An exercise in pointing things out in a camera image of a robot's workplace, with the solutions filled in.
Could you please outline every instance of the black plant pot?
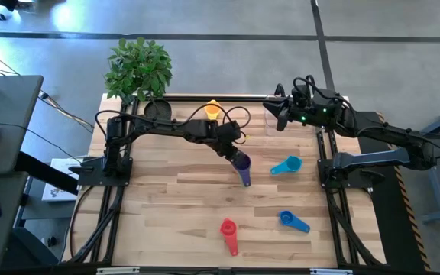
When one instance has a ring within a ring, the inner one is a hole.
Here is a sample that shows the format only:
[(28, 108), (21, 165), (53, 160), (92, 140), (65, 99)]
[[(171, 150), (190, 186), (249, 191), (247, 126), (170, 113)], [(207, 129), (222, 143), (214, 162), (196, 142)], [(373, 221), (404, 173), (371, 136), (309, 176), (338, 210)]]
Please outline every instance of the black plant pot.
[(155, 99), (149, 102), (144, 109), (144, 115), (148, 118), (170, 120), (173, 111), (171, 105), (164, 99)]

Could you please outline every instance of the white paper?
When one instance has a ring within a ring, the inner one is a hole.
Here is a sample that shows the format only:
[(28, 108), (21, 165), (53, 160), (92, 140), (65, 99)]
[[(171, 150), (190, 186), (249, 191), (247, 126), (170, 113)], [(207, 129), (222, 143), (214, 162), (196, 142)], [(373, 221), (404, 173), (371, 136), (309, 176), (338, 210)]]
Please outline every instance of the white paper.
[[(69, 176), (74, 179), (79, 179), (79, 175), (75, 173), (71, 173), (69, 171), (69, 167), (79, 166), (80, 163), (74, 159), (52, 159), (50, 166), (59, 170), (62, 173), (69, 174)], [(58, 189), (48, 183), (45, 183), (44, 194), (42, 194), (42, 201), (45, 202), (65, 202), (65, 201), (75, 201), (76, 195), (73, 195), (69, 192), (65, 192), (61, 189)]]

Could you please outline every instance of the light blue measuring cup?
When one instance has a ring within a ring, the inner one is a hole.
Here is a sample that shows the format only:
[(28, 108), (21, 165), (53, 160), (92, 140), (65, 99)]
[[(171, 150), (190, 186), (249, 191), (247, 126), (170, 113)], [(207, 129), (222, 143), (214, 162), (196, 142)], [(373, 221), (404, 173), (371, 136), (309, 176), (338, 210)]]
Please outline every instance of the light blue measuring cup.
[(303, 160), (299, 157), (289, 156), (285, 161), (271, 168), (271, 175), (285, 172), (298, 172), (302, 168)]

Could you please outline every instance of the blue measuring cup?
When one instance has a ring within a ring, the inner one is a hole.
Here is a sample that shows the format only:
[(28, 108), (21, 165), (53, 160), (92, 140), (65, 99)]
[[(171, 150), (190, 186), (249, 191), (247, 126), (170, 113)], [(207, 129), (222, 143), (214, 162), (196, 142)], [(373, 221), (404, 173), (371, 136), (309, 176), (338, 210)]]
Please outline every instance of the blue measuring cup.
[(288, 210), (280, 212), (280, 220), (283, 225), (291, 226), (306, 233), (310, 232), (310, 226)]
[(289, 156), (285, 161), (271, 168), (271, 175), (284, 172), (297, 172), (302, 168), (303, 160), (299, 157)]

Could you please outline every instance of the floor stripe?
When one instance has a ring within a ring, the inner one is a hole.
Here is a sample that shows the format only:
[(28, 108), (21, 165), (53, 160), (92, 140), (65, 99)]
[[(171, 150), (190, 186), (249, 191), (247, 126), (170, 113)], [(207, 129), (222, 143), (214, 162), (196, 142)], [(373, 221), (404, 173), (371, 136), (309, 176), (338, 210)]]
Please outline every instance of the floor stripe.
[(414, 219), (414, 218), (410, 218), (410, 222), (412, 222), (415, 226), (418, 226), (417, 225), (417, 221)]
[(420, 237), (417, 237), (417, 236), (416, 236), (416, 240), (417, 240), (419, 243), (423, 244), (423, 241), (422, 241), (422, 239), (421, 239)]
[(328, 42), (368, 43), (440, 43), (440, 37), (378, 37), (378, 36), (335, 36), (325, 37)]
[(404, 196), (406, 199), (409, 199), (409, 197), (407, 196), (407, 194), (404, 190), (402, 190), (402, 196)]
[(419, 238), (422, 238), (420, 236), (419, 229), (415, 225), (412, 225), (412, 230), (413, 230), (413, 233), (419, 234)]
[(262, 34), (92, 34), (76, 32), (7, 32), (0, 31), (2, 38), (33, 39), (93, 39), (117, 40), (120, 38), (155, 40), (268, 40), (268, 41), (316, 41), (315, 35), (262, 35)]
[(312, 4), (313, 19), (315, 20), (315, 31), (319, 42), (320, 60), (322, 61), (322, 70), (325, 77), (325, 85), (327, 89), (335, 90), (334, 79), (332, 78), (332, 70), (328, 61), (327, 45), (325, 44), (325, 35), (322, 27), (322, 19), (320, 18), (319, 6), (316, 0), (310, 1)]
[(403, 177), (401, 175), (397, 174), (396, 178), (405, 186), (405, 183), (403, 183)]
[(424, 247), (423, 247), (422, 245), (417, 244), (417, 247), (419, 248), (420, 252), (422, 252), (423, 254), (425, 254)]
[(403, 202), (407, 205), (410, 206), (410, 201), (408, 199), (403, 198)]
[(395, 167), (395, 173), (397, 176), (402, 176), (402, 173), (400, 172), (400, 169), (398, 167)]

